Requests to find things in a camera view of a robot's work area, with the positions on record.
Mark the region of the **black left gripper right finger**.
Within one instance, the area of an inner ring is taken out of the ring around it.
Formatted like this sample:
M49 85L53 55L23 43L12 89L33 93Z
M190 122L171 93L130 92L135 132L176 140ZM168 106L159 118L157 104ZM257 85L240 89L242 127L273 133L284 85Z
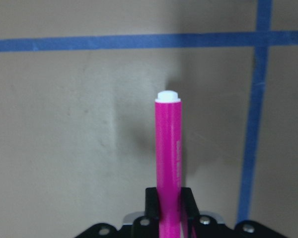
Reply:
M189 187L181 188L180 212L181 220L194 219L200 214L192 189Z

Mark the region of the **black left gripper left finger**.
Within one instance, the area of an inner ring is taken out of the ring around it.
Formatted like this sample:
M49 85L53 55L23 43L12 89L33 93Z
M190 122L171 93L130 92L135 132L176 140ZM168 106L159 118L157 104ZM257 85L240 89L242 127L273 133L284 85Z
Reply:
M149 218L159 218L160 207L156 187L145 189L145 216Z

